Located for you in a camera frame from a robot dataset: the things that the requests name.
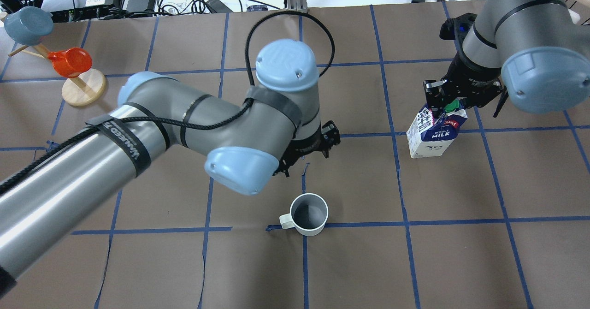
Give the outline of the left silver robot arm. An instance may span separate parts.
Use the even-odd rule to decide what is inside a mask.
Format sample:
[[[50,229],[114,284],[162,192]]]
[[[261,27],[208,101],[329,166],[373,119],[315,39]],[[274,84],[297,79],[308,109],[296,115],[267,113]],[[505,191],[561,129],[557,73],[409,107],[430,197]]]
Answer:
[[[312,49],[291,39],[256,57],[239,107],[162,74],[133,74],[118,107],[1,183],[1,294],[95,208],[173,145],[206,156],[209,177],[247,196],[299,158],[339,144],[320,120]]]

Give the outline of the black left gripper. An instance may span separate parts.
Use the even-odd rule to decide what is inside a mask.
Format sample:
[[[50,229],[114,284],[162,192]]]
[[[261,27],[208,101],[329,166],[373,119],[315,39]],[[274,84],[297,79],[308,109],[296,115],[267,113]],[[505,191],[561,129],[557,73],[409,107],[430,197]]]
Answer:
[[[293,166],[298,159],[314,152],[321,152],[325,158],[329,158],[329,151],[333,146],[341,143],[341,134],[339,128],[333,120],[316,130],[314,134],[302,140],[291,140],[282,157],[279,159],[277,169],[273,175],[283,173],[289,176],[289,168]]]

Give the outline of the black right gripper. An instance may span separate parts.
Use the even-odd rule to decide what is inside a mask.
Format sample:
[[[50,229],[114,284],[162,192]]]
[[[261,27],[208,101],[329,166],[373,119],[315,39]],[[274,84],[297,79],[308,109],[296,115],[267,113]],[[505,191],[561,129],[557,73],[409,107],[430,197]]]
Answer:
[[[478,16],[475,13],[464,13],[459,17],[447,19],[441,25],[439,38],[456,41],[459,46],[447,73],[441,80],[423,82],[426,104],[431,108],[434,119],[440,118],[443,115],[443,107],[455,99],[458,99],[466,109],[483,108],[498,96],[499,101],[493,113],[493,118],[497,118],[508,100],[507,88],[499,79],[500,69],[477,65],[468,59],[464,51],[465,39],[470,32],[476,37],[480,36],[474,27],[476,17]]]

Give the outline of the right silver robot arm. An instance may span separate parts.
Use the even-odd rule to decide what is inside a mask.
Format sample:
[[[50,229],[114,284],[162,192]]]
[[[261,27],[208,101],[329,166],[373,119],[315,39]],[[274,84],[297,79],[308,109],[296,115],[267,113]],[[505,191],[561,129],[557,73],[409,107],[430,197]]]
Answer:
[[[459,46],[447,73],[423,82],[436,117],[453,101],[482,108],[499,96],[498,111],[510,100],[543,114],[589,98],[589,27],[574,23],[564,0],[487,0],[479,14],[445,21],[440,38]]]

